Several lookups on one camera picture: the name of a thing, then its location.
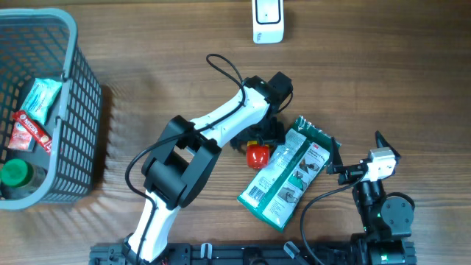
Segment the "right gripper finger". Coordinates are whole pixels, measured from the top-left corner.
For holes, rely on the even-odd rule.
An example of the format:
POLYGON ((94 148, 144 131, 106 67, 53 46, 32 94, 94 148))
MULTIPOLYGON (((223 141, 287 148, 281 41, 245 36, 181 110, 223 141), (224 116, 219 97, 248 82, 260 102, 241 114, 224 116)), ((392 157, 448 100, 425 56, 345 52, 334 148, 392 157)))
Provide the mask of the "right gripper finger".
POLYGON ((375 132, 375 141, 376 141, 377 148, 390 148, 390 150, 394 154, 394 159, 395 160, 401 159, 400 153, 387 142, 387 140, 383 137, 383 135, 380 133, 379 130, 375 132))
POLYGON ((339 146, 334 137, 331 137, 330 140, 332 145, 332 151, 329 158, 329 164, 327 166, 327 173, 340 174, 341 172, 343 172, 344 165, 341 159, 341 155, 339 153, 339 146))

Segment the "red chili sauce bottle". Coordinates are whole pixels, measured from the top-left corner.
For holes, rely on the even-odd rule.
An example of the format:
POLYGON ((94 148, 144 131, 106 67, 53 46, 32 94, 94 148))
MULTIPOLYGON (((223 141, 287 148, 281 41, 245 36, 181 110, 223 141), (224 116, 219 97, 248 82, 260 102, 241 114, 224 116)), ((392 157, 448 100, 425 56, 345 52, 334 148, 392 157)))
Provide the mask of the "red chili sauce bottle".
POLYGON ((257 141, 247 143, 246 159, 248 167, 262 169, 266 167, 270 159, 269 145, 261 145, 257 141))

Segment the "green white glove package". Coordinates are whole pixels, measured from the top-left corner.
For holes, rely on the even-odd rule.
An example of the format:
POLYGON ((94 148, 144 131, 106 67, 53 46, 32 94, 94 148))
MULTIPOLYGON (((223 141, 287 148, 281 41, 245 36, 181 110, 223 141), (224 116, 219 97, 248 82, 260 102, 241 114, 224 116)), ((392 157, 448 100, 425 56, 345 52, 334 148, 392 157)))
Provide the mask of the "green white glove package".
POLYGON ((286 142, 252 179, 238 201, 254 216, 283 231, 298 202, 330 160, 331 136, 299 116, 286 142))

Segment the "red coffee stick sachet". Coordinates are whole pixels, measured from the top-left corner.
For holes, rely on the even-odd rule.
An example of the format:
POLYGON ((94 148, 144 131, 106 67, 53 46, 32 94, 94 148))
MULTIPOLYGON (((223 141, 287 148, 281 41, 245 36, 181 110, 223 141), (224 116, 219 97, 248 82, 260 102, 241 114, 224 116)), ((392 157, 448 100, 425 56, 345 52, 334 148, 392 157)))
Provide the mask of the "red coffee stick sachet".
POLYGON ((35 139, 35 141, 50 155, 52 153, 52 137, 36 124, 24 110, 19 110, 12 114, 15 121, 19 122, 25 130, 35 139))

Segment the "red white tissue pack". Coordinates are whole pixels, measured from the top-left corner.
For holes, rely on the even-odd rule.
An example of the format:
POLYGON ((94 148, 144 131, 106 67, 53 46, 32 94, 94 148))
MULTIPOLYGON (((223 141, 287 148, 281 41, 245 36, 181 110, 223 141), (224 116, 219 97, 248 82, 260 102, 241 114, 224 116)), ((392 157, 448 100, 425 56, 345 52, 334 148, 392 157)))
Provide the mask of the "red white tissue pack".
POLYGON ((17 151, 32 152, 34 145, 35 140, 30 133, 20 123, 15 122, 7 148, 17 151))

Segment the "green lid jar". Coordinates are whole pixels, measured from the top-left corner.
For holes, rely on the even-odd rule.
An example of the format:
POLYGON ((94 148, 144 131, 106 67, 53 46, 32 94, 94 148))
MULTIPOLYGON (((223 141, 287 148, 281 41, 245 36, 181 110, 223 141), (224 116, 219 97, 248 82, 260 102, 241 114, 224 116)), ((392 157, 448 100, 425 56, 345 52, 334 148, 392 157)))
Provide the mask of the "green lid jar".
POLYGON ((8 199, 22 199, 33 194, 46 179, 46 171, 22 159, 12 159, 1 169, 1 184, 8 199))

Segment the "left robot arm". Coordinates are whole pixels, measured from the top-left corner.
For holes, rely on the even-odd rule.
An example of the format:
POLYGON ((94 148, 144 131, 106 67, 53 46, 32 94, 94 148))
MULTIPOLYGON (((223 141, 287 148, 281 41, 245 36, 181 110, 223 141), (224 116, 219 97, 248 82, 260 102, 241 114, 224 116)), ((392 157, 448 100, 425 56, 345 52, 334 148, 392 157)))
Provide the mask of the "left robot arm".
POLYGON ((293 95, 292 81, 278 72, 268 82, 246 78, 238 93, 213 112, 190 121, 175 116, 157 142, 138 154, 146 201, 141 219, 125 243, 131 264, 159 261, 180 209, 204 188, 225 144, 237 149, 255 141, 265 146, 284 144, 285 130, 276 115, 293 95))

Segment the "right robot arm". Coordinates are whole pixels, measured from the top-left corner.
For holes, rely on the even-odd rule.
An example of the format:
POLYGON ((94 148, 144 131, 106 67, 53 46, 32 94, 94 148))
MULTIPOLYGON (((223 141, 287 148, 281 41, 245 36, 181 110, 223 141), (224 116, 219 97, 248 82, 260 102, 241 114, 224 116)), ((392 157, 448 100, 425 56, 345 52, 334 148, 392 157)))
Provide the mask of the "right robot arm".
POLYGON ((354 264, 416 264, 417 254, 411 237, 415 203, 400 192, 386 193, 383 181, 395 174, 401 159, 380 132, 376 147, 359 163, 345 166, 335 138, 331 138, 332 158, 328 174, 337 174, 338 184, 353 187, 353 199, 364 226, 363 233, 351 236, 354 264))

